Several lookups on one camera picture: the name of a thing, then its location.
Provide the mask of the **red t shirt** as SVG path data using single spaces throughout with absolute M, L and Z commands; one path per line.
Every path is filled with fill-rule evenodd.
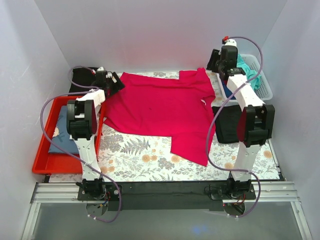
M 171 153 L 207 166 L 216 98 L 204 68 L 181 70 L 178 79 L 124 72 L 124 89 L 106 100 L 104 123 L 114 130 L 171 138 Z

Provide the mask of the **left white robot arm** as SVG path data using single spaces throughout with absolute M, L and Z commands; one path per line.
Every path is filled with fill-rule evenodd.
M 107 71 L 104 67 L 91 69 L 90 72 L 94 75 L 94 81 L 88 93 L 67 102 L 66 130 L 70 139 L 74 141 L 79 158 L 82 160 L 82 182 L 77 185 L 85 194 L 100 200 L 107 191 L 100 174 L 95 149 L 95 136 L 98 131 L 97 116 L 105 100 L 118 93 L 125 85 L 116 72 Z

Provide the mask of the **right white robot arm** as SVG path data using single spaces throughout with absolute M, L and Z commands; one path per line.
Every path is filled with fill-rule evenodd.
M 228 179 L 213 188 L 212 196 L 244 197 L 254 193 L 251 187 L 252 172 L 258 152 L 272 136 L 275 108 L 265 104 L 250 86 L 246 73 L 237 67 L 238 48 L 235 43 L 225 42 L 220 50 L 213 50 L 208 68 L 219 75 L 235 97 L 241 109 L 236 129 L 239 140 L 237 158 Z

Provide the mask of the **black cloth back left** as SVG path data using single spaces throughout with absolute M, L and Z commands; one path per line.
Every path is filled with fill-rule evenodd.
M 68 80 L 75 83 L 75 85 L 71 83 L 69 93 L 88 91 L 88 88 L 83 88 L 82 86 L 90 87 L 92 85 L 92 83 L 96 79 L 93 71 L 96 70 L 96 67 L 76 66 L 74 68 L 71 68 L 68 71 L 67 77 Z

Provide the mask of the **black cloth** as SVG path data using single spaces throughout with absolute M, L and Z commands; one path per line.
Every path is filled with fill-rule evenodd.
M 242 142 L 247 148 L 262 146 L 272 137 L 274 118 L 273 105 L 223 107 L 215 121 L 217 140 L 222 144 Z
M 96 79 L 93 71 L 96 70 L 96 67 L 76 66 L 74 68 L 71 68 L 68 71 L 67 77 L 68 80 L 75 83 L 75 85 L 71 83 L 69 93 L 88 91 L 88 88 L 83 88 L 82 86 L 90 87 L 92 85 L 92 83 Z

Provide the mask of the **teal t shirt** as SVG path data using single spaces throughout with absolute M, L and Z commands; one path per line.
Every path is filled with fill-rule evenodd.
M 245 72 L 245 75 L 247 77 L 247 80 L 253 78 L 254 76 L 257 75 L 257 71 L 254 69 L 251 69 L 243 60 L 243 58 L 241 57 L 240 54 L 237 55 L 237 64 L 236 66 L 238 68 L 243 69 L 243 71 Z M 252 87 L 252 89 L 258 90 L 261 86 L 261 75 L 259 74 L 256 78 L 254 78 L 252 81 L 250 81 L 250 86 Z

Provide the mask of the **dark blue t shirt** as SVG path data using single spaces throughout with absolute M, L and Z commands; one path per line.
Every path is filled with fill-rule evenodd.
M 231 95 L 232 92 L 228 89 L 228 87 L 226 85 L 223 85 L 223 92 L 224 92 L 224 98 L 228 99 Z M 236 101 L 236 97 L 233 96 L 230 101 Z

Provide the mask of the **white plastic basket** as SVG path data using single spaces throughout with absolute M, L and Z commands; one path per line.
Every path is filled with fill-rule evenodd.
M 258 71 L 260 69 L 260 63 L 258 59 L 251 54 L 240 54 L 243 61 L 250 67 L 251 70 Z M 217 77 L 217 81 L 219 84 L 219 87 L 221 89 L 221 94 L 223 100 L 226 100 L 227 97 L 231 94 L 231 92 L 227 89 L 227 87 L 224 85 L 224 83 L 220 80 L 220 76 L 218 73 L 215 74 Z M 272 90 L 269 86 L 269 83 L 267 81 L 267 78 L 263 71 L 260 73 L 260 87 L 258 89 L 255 89 L 256 95 L 262 100 L 262 101 L 269 101 L 273 98 Z

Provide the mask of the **black cloth right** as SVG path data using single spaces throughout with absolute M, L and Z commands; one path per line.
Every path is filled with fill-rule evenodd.
M 223 107 L 215 121 L 217 140 L 222 144 L 242 142 L 247 148 L 262 146 L 272 137 L 274 118 L 273 105 Z

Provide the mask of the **folded blue t shirt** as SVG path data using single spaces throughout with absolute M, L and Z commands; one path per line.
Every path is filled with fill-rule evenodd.
M 79 153 L 75 142 L 70 139 L 70 134 L 67 132 L 67 106 L 63 105 L 60 108 L 52 141 L 58 147 L 65 149 L 67 152 L 77 155 Z

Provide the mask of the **floral patterned mat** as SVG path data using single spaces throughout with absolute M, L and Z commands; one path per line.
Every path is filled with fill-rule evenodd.
M 207 73 L 216 98 L 211 104 L 219 107 L 223 103 L 222 91 L 214 73 Z M 210 148 L 210 159 L 222 168 L 233 168 L 238 143 L 222 144 L 214 136 Z M 101 171 L 116 182 L 147 181 L 212 181 L 225 180 L 228 171 L 190 162 L 171 153 L 171 138 L 124 134 L 103 125 L 98 164 Z M 266 142 L 256 156 L 253 172 L 262 180 L 280 180 L 279 164 L 273 157 L 272 147 Z M 82 174 L 53 174 L 49 183 L 81 182 Z

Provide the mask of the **red plastic tray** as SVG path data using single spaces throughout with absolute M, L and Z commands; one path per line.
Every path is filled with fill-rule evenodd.
M 53 100 L 46 123 L 41 123 L 43 135 L 34 160 L 32 171 L 35 174 L 83 174 L 82 160 L 79 154 L 71 154 L 53 143 L 52 137 L 62 106 L 67 106 L 68 101 L 76 100 L 80 96 L 59 96 Z M 105 110 L 103 104 L 100 113 Z M 98 119 L 98 130 L 95 134 L 95 151 L 99 153 L 102 135 L 102 119 Z

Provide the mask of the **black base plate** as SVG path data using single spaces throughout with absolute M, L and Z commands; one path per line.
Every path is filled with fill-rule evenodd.
M 79 187 L 79 201 L 104 202 L 110 211 L 117 210 L 196 210 L 222 211 L 223 201 L 239 204 L 255 200 L 258 192 L 252 185 L 235 187 L 218 181 L 141 181 L 119 182 L 115 187 L 104 182 L 100 188 Z

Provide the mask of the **aluminium frame rail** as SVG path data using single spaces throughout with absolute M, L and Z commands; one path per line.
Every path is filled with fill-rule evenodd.
M 312 235 L 308 227 L 301 200 L 292 181 L 263 181 L 261 184 L 259 202 L 289 202 L 291 204 L 298 229 L 303 240 L 311 240 Z M 34 229 L 40 213 L 41 204 L 94 204 L 93 200 L 79 200 L 80 189 L 74 182 L 70 183 L 36 183 L 31 197 L 31 205 L 27 221 L 22 234 L 22 240 L 32 240 Z

